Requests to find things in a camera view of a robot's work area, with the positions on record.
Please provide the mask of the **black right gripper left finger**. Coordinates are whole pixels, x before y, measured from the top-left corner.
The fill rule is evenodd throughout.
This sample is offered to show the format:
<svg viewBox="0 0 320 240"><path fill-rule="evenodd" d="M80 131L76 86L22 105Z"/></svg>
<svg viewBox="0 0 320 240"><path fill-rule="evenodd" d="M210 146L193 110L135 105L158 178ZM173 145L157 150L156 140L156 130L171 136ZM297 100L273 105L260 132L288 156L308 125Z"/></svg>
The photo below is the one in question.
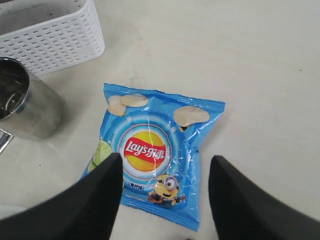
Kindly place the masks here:
<svg viewBox="0 0 320 240"><path fill-rule="evenodd" d="M2 240L108 240L123 192L123 160L112 153L55 197L0 221Z"/></svg>

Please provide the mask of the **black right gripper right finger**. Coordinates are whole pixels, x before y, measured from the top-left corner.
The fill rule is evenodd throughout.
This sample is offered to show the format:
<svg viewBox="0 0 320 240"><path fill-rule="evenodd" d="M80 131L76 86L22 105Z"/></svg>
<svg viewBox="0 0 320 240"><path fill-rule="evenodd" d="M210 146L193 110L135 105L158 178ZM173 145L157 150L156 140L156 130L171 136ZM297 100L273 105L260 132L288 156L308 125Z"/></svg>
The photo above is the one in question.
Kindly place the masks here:
<svg viewBox="0 0 320 240"><path fill-rule="evenodd" d="M258 187L221 155L213 156L208 197L220 240L318 240L320 222Z"/></svg>

